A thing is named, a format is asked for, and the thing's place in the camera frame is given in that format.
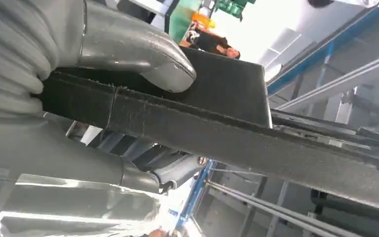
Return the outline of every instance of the shiny metal surface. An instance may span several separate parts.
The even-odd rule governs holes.
[[[197,155],[184,155],[169,165],[154,170],[153,173],[163,184],[174,181],[173,189],[176,189],[205,167],[206,163],[200,164],[198,159]]]
[[[9,181],[0,180],[0,189]],[[156,229],[165,196],[22,174],[0,213],[0,237],[108,237]]]
[[[78,66],[137,72],[173,92],[195,80],[191,63],[165,32],[90,0],[85,22]]]

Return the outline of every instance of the person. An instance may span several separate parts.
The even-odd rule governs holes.
[[[196,49],[202,49],[229,58],[240,58],[240,52],[227,43],[227,39],[221,37],[206,28],[194,24],[181,41],[180,45]]]

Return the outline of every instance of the gray tube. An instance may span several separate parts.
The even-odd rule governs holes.
[[[196,155],[184,155],[169,165],[154,170],[153,173],[159,178],[160,183],[172,181],[173,189],[176,189],[204,168],[205,163],[200,163],[199,158]]]
[[[39,79],[79,60],[83,13],[82,0],[0,0],[0,167],[157,193],[152,175],[70,141],[35,116],[42,113],[41,102],[31,97],[42,92]]]
[[[146,22],[87,0],[79,66],[133,71],[156,86],[186,90],[195,70],[172,39]]]

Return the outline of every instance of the industrial machine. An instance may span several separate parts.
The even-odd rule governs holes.
[[[0,0],[0,236],[146,233],[206,158],[379,208],[379,131],[270,110],[260,65],[92,1]]]

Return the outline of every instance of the metal rod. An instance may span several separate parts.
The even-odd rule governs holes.
[[[76,121],[76,120],[72,122],[71,126],[69,127],[68,131],[66,132],[66,136],[67,136],[67,137],[69,137],[69,135],[71,134],[71,132],[72,132],[73,129],[75,128],[76,124],[77,124],[77,121]]]
[[[291,100],[296,99],[299,96],[300,87],[303,83],[304,75],[303,73],[297,75],[297,82],[294,86],[293,94],[291,95]]]
[[[229,169],[210,169],[210,170],[220,171],[220,172],[229,172],[229,173],[235,173],[235,174],[251,174],[251,175],[264,176],[263,174],[255,173],[252,171],[240,171],[240,170],[229,170]]]
[[[331,226],[329,224],[326,224],[324,222],[314,220],[311,218],[308,218],[304,215],[301,215],[299,213],[296,213],[294,211],[288,210],[286,208],[283,208],[281,206],[275,205],[273,203],[260,200],[255,197],[251,197],[249,195],[246,195],[242,192],[239,192],[237,190],[233,190],[230,188],[227,188],[223,185],[213,183],[210,181],[207,181],[207,184],[223,193],[228,194],[231,197],[234,197],[238,200],[244,201],[250,205],[255,206],[256,208],[259,208],[263,211],[266,211],[270,214],[273,214],[275,216],[278,216],[279,218],[282,218],[284,220],[287,220],[295,225],[298,225],[299,227],[311,231],[317,235],[320,235],[322,237],[361,237],[360,235],[351,233],[349,231],[340,229],[335,226]]]
[[[277,201],[277,205],[278,206],[282,206],[282,204],[284,203],[284,200],[285,200],[285,196],[287,194],[287,190],[288,190],[288,185],[290,183],[285,181],[283,184],[282,184],[282,187],[281,187],[281,192],[280,192],[280,196],[278,197],[278,201]],[[277,227],[277,223],[278,223],[278,216],[273,216],[272,219],[271,219],[271,223],[269,224],[269,228],[268,228],[268,232],[266,234],[266,237],[273,237],[274,236],[274,232],[275,232],[275,228]]]
[[[306,93],[297,99],[289,101],[279,107],[277,110],[293,112],[309,104],[318,102],[331,95],[342,93],[354,86],[365,83],[368,80],[379,78],[379,59],[364,65],[344,76],[337,78],[315,90]]]
[[[334,49],[334,44],[332,43],[329,45],[328,53],[326,54],[325,61],[323,62],[323,65],[320,69],[320,74],[316,82],[316,89],[322,86],[323,79],[325,78],[325,75],[326,75],[326,69],[327,69],[326,66],[329,64],[329,61],[331,60],[333,49]],[[313,108],[314,108],[314,104],[310,104],[309,108],[307,109],[306,116],[308,117],[311,116],[311,114],[313,113]]]
[[[259,183],[255,192],[256,198],[260,198],[262,196],[267,182],[268,182],[268,177],[263,177],[261,179],[261,182]],[[239,237],[248,236],[249,229],[251,228],[252,221],[254,220],[254,217],[255,217],[255,213],[256,213],[255,207],[250,205],[248,208],[248,213],[246,213],[245,220],[243,221],[242,227],[240,228]]]

